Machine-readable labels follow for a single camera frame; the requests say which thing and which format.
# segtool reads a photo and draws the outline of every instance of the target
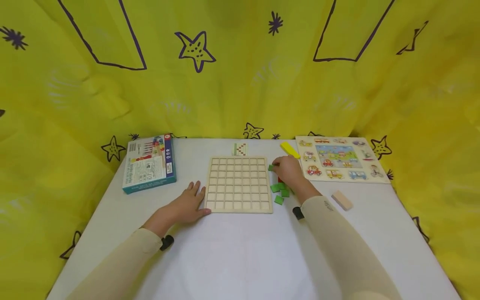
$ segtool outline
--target yellow curtain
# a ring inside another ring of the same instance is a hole
[[[36,0],[0,10],[0,298],[44,298],[130,139],[360,135],[480,299],[480,4]]]

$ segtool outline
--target beige sleeve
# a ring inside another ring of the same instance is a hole
[[[353,226],[324,196],[301,207],[345,300],[401,300],[390,276]]]
[[[141,228],[113,250],[67,300],[118,300],[127,294],[146,261],[162,246],[161,238]]]

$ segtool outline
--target green square tile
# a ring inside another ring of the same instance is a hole
[[[278,196],[275,197],[275,201],[274,201],[276,204],[280,204],[280,205],[283,205],[283,198]]]
[[[290,197],[290,192],[288,189],[281,190],[282,197]]]
[[[278,184],[272,184],[270,186],[272,192],[278,192],[280,189],[278,188]]]

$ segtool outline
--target game box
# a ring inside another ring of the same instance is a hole
[[[127,194],[176,181],[173,139],[170,134],[128,143],[122,183]]]

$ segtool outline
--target wooden grid board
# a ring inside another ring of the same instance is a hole
[[[273,213],[267,169],[261,156],[213,157],[205,207],[213,213]]]
[[[296,136],[295,140],[308,180],[390,184],[364,138]]]

